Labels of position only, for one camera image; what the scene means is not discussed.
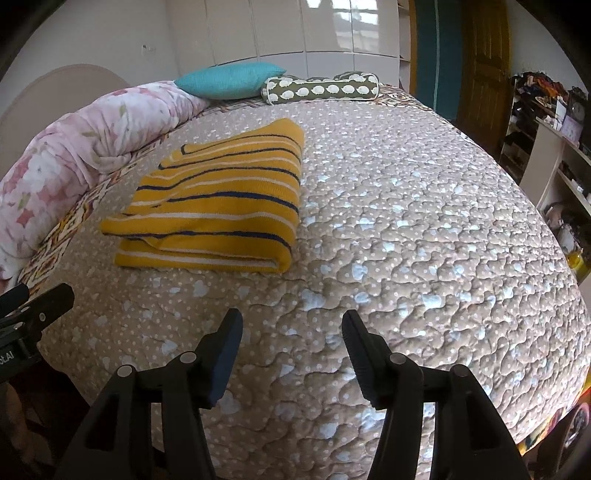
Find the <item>yellow object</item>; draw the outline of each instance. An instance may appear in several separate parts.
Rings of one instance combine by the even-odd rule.
[[[569,253],[566,257],[566,261],[569,264],[569,268],[572,268],[573,270],[578,270],[583,264],[583,257],[581,256],[581,252],[576,250],[572,253]]]
[[[101,230],[123,238],[115,264],[286,271],[296,242],[304,132],[288,119],[186,144],[145,176]]]

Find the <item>patterned sheet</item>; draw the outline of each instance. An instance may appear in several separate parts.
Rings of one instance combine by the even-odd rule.
[[[411,96],[408,96],[401,90],[393,87],[383,87],[380,97],[376,99],[374,103],[395,108],[413,106],[425,111],[430,111]],[[202,116],[210,115],[215,112],[227,112],[240,108],[256,108],[262,105],[264,105],[264,103],[259,99],[243,102],[222,103],[206,110],[202,113]],[[467,139],[461,132],[457,131],[457,133],[469,141],[469,139]],[[27,283],[31,287],[32,291],[38,291],[39,289],[43,288],[43,281],[47,279],[51,272],[56,268],[56,265],[62,258],[68,244],[72,240],[72,237],[79,230],[82,223],[90,216],[93,209],[104,198],[105,194],[111,188],[113,188],[113,186],[116,185],[127,173],[132,171],[137,166],[137,164],[146,157],[146,155],[162,144],[167,138],[168,135],[163,135],[158,140],[156,140],[156,142],[137,152],[129,165],[116,172],[110,178],[106,179],[96,188],[88,192],[77,204],[77,206],[64,218],[64,220],[52,230],[51,234],[49,234],[43,243],[42,248],[35,255],[33,261],[22,272],[20,280]],[[525,451],[529,447],[533,446],[536,441],[539,441],[541,433],[547,433],[547,425],[551,423],[553,419],[563,416],[567,409],[568,407],[562,407],[554,415],[549,415],[550,419],[545,421],[538,429],[536,429],[532,434],[533,436],[526,438],[520,444],[520,449]]]

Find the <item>teal pillow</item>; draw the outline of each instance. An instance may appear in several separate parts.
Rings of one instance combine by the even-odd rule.
[[[232,63],[196,70],[174,83],[191,95],[213,100],[237,100],[261,94],[269,77],[283,75],[285,69],[266,62]]]

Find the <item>navy stripe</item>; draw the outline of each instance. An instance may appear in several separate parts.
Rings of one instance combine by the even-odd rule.
[[[279,138],[286,138],[286,139],[288,139],[288,140],[291,140],[291,141],[292,141],[293,143],[295,143],[295,144],[296,144],[298,147],[300,146],[300,145],[298,144],[298,142],[296,142],[296,141],[295,141],[293,138],[289,137],[288,135],[280,135],[280,134],[258,134],[258,135],[246,135],[246,136],[244,136],[244,137],[240,137],[240,138],[228,138],[228,139],[226,139],[226,140],[221,140],[221,141],[219,141],[219,142],[216,142],[216,143],[214,143],[213,145],[208,145],[207,147],[203,147],[203,148],[200,148],[199,150],[192,151],[191,153],[186,153],[186,152],[185,152],[185,147],[186,147],[187,145],[191,145],[191,144],[184,144],[184,145],[181,147],[181,153],[182,153],[183,155],[193,155],[193,154],[195,154],[195,153],[201,153],[202,151],[204,151],[204,150],[207,150],[208,148],[214,148],[214,147],[218,147],[218,146],[220,146],[220,145],[223,145],[223,144],[226,144],[226,143],[229,143],[229,142],[239,141],[239,140],[243,140],[243,139],[245,139],[245,138],[257,138],[257,137],[279,137]]]
[[[178,187],[179,185],[181,185],[185,181],[193,180],[194,178],[200,177],[201,175],[205,175],[206,173],[211,173],[214,171],[225,171],[225,170],[276,171],[279,173],[287,173],[289,176],[294,177],[298,181],[298,183],[300,182],[300,179],[298,178],[298,176],[295,173],[290,172],[289,170],[285,170],[284,168],[278,168],[278,167],[225,167],[225,168],[211,168],[210,170],[204,170],[200,173],[196,173],[195,175],[191,175],[190,177],[186,177],[182,180],[179,180],[177,183],[174,183],[173,185],[167,186],[167,187],[163,187],[163,186],[159,186],[159,185],[141,185],[137,189],[138,189],[138,191],[139,190],[171,190],[171,189]]]
[[[271,195],[264,195],[262,193],[252,193],[252,192],[214,192],[214,193],[204,193],[202,195],[191,195],[189,197],[181,197],[181,198],[172,198],[165,200],[165,202],[184,202],[185,200],[197,200],[197,199],[208,199],[208,198],[215,198],[215,197],[233,197],[238,199],[253,199],[253,200],[269,200],[270,202],[278,203],[279,205],[283,205],[284,207],[288,207],[295,211],[296,213],[300,213],[298,208],[290,202],[286,202],[280,198],[271,196]],[[152,208],[159,207],[161,203],[157,205],[152,205]]]
[[[141,240],[143,238],[168,238],[172,235],[183,235],[183,236],[203,236],[203,235],[213,235],[213,236],[240,236],[246,238],[264,238],[266,240],[274,240],[275,242],[279,242],[281,245],[286,247],[291,253],[290,244],[288,244],[285,240],[283,240],[279,235],[274,235],[273,233],[267,232],[193,232],[191,230],[183,230],[180,232],[170,232],[170,233],[134,233],[133,235],[117,235],[124,237],[128,240]]]
[[[248,151],[241,151],[241,152],[234,152],[234,153],[226,153],[224,155],[219,155],[217,157],[206,158],[205,160],[192,161],[192,162],[188,162],[188,163],[183,163],[182,165],[171,165],[169,167],[163,167],[162,164],[160,164],[160,165],[158,165],[158,169],[159,170],[171,170],[173,168],[188,167],[189,165],[199,165],[200,163],[204,163],[204,162],[212,161],[212,160],[218,160],[220,158],[225,158],[225,157],[237,157],[240,155],[248,155],[250,153],[277,152],[277,151],[291,153],[295,158],[297,158],[297,161],[301,163],[300,156],[297,153],[291,151],[289,148],[275,147],[275,148],[260,148],[258,150],[248,150]]]

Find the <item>pink floral comforter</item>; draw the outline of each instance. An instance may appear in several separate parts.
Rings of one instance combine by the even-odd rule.
[[[108,93],[33,138],[0,182],[0,292],[83,193],[207,106],[154,82]]]

